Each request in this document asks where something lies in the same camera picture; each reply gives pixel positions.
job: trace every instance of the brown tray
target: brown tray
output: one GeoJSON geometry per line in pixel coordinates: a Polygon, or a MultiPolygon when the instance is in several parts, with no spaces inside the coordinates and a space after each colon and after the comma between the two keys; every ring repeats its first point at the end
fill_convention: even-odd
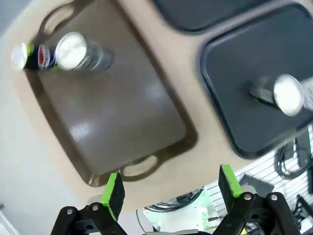
{"type": "Polygon", "coordinates": [[[113,0],[74,0],[51,11],[33,43],[55,46],[78,31],[114,52],[107,71],[26,71],[54,134],[82,179],[106,184],[121,170],[124,181],[141,180],[165,161],[194,146],[197,133],[159,63],[127,15],[113,0]],[[51,34],[46,26],[71,9],[51,34]],[[126,166],[149,156],[145,172],[126,176],[126,166]]]}

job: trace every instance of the beige tabletop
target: beige tabletop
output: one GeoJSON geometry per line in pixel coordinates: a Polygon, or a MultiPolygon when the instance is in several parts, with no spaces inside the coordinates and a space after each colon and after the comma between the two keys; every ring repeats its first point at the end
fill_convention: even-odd
{"type": "MultiPolygon", "coordinates": [[[[201,45],[214,36],[216,30],[213,28],[201,35],[184,35],[168,26],[150,1],[119,1],[163,66],[183,101],[199,137],[193,149],[167,161],[148,178],[125,183],[126,197],[123,210],[129,211],[176,197],[217,180],[220,164],[230,164],[237,170],[251,161],[241,159],[232,151],[198,74],[196,63],[198,52],[201,45]]],[[[4,66],[13,81],[28,121],[38,134],[41,144],[50,153],[49,163],[55,165],[67,187],[79,196],[83,206],[91,197],[102,194],[104,187],[92,188],[83,182],[49,127],[25,74],[14,71],[10,65],[12,47],[20,42],[29,41],[46,14],[65,2],[32,1],[3,37],[7,56],[7,65],[4,66]]],[[[303,2],[304,5],[311,5],[309,1],[303,2]]],[[[277,1],[257,9],[254,14],[261,14],[269,8],[285,3],[286,1],[277,1]]],[[[246,21],[250,14],[228,21],[223,25],[223,29],[227,30],[246,21]]]]}

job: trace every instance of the can lid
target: can lid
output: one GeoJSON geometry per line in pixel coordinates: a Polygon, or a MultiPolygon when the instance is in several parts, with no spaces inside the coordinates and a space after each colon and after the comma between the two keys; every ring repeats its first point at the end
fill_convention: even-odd
{"type": "Polygon", "coordinates": [[[22,43],[19,46],[15,46],[11,54],[13,68],[23,70],[27,62],[27,57],[27,44],[22,43]]]}
{"type": "Polygon", "coordinates": [[[304,103],[300,82],[289,74],[278,77],[274,84],[274,100],[277,106],[288,116],[298,114],[304,103]]]}
{"type": "Polygon", "coordinates": [[[55,49],[55,59],[63,70],[76,68],[84,59],[87,52],[85,37],[77,32],[64,35],[55,49]]]}

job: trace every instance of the bolt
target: bolt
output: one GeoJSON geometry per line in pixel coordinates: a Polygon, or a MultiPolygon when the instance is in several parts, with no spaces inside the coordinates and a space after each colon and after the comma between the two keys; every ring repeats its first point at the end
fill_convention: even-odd
{"type": "Polygon", "coordinates": [[[251,195],[250,194],[246,194],[245,196],[244,196],[244,198],[246,199],[246,200],[251,200],[251,195]]]}
{"type": "Polygon", "coordinates": [[[272,194],[272,196],[270,197],[273,201],[277,200],[277,196],[275,194],[272,194]]]}

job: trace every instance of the wire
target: wire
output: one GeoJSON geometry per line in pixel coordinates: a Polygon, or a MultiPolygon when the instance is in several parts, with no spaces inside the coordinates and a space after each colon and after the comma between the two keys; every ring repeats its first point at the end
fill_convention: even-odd
{"type": "Polygon", "coordinates": [[[201,195],[202,191],[203,191],[203,188],[200,188],[185,203],[172,203],[172,204],[170,204],[170,203],[161,202],[161,203],[157,203],[155,205],[151,205],[151,206],[145,207],[144,209],[149,210],[151,212],[160,212],[160,213],[174,212],[174,211],[177,211],[177,210],[182,209],[184,207],[187,207],[188,205],[190,205],[191,203],[196,201],[198,199],[198,197],[201,195]]]}
{"type": "Polygon", "coordinates": [[[140,222],[140,220],[139,220],[138,210],[136,210],[136,217],[137,217],[137,221],[138,221],[139,226],[141,227],[141,229],[143,230],[143,232],[146,233],[146,231],[143,229],[143,227],[142,227],[142,225],[141,225],[141,222],[140,222]]]}
{"type": "Polygon", "coordinates": [[[303,173],[305,173],[310,167],[313,166],[313,160],[312,160],[312,155],[311,155],[311,150],[307,150],[305,148],[297,148],[296,152],[298,153],[299,151],[305,151],[306,154],[310,156],[310,161],[302,168],[296,170],[296,171],[290,171],[286,168],[285,160],[286,160],[286,154],[290,154],[290,149],[287,149],[287,145],[284,145],[283,147],[279,148],[275,154],[274,158],[274,167],[279,176],[286,180],[293,180],[303,173]]]}

